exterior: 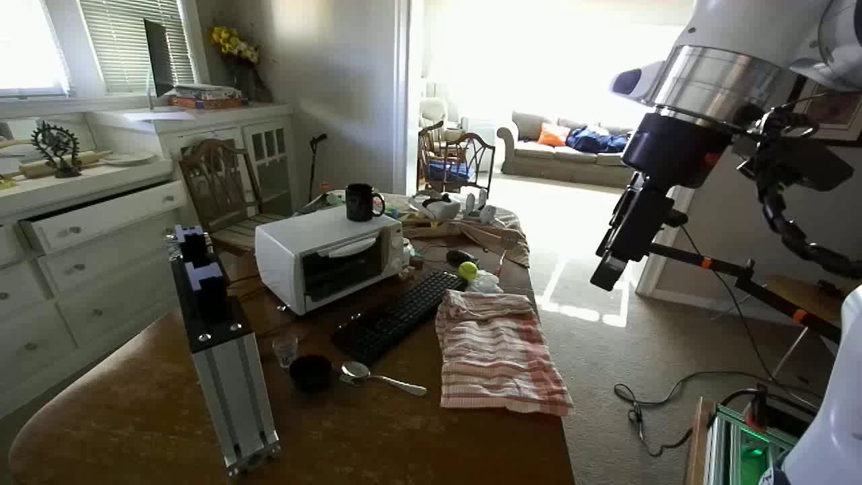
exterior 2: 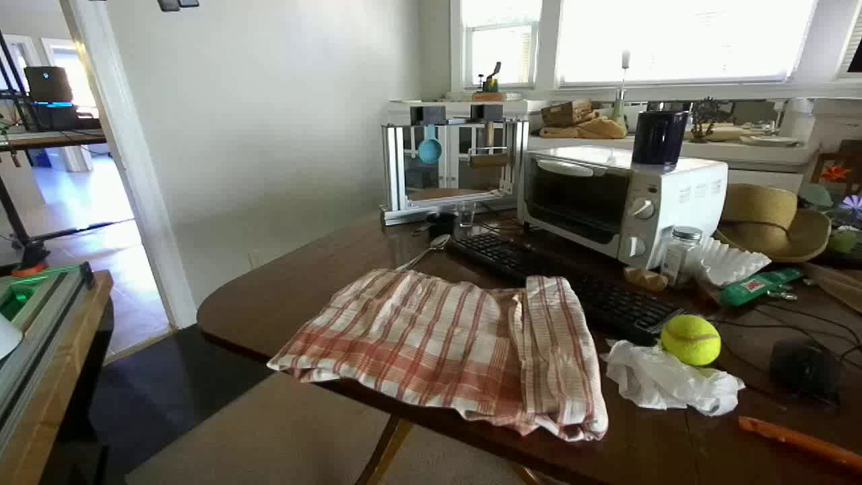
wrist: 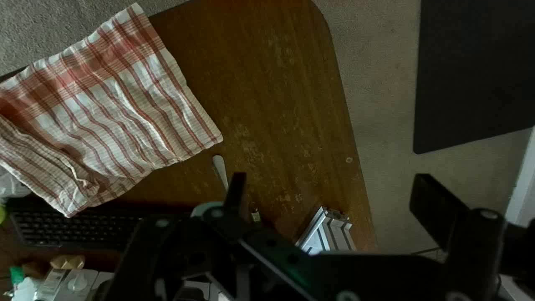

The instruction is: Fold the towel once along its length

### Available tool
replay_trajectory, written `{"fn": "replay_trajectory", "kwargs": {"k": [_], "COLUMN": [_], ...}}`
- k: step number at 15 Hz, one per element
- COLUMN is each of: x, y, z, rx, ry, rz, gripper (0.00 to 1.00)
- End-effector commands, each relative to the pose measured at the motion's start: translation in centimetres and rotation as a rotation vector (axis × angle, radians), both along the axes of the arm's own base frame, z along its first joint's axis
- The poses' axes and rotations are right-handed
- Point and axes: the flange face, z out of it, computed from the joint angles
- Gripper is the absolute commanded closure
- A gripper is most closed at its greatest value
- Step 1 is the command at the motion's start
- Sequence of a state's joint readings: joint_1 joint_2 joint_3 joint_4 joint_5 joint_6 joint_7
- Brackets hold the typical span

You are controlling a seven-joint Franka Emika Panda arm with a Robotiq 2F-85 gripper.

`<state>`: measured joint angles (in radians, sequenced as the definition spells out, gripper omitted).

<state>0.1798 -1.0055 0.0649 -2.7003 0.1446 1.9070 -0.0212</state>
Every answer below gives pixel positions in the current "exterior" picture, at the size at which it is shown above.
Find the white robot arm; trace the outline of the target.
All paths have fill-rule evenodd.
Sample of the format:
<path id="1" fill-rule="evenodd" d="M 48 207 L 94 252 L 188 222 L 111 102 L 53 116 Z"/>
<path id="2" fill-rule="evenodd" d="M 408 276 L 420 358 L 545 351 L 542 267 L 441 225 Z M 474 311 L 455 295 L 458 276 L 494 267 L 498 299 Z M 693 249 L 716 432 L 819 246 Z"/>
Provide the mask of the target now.
<path id="1" fill-rule="evenodd" d="M 695 0 L 666 60 L 614 78 L 614 93 L 646 116 L 623 151 L 630 182 L 595 249 L 599 288 L 649 256 L 661 230 L 685 222 L 670 192 L 701 186 L 727 151 L 742 156 L 769 227 L 793 253 L 845 279 L 859 273 L 785 215 L 786 186 L 827 192 L 852 175 L 816 137 L 819 124 L 786 102 L 794 78 L 859 90 L 859 0 Z"/>

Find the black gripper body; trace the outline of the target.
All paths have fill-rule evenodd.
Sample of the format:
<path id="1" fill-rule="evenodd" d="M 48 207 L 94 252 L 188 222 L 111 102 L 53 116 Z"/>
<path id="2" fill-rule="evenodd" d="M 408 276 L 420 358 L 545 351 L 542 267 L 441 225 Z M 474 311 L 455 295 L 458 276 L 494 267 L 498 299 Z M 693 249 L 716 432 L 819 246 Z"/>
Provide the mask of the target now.
<path id="1" fill-rule="evenodd" d="M 646 113 L 630 137 L 623 163 L 634 171 L 611 210 L 608 230 L 595 249 L 592 285 L 611 292 L 630 261 L 649 253 L 661 227 L 670 219 L 674 186 L 699 188 L 731 147 L 716 126 Z"/>

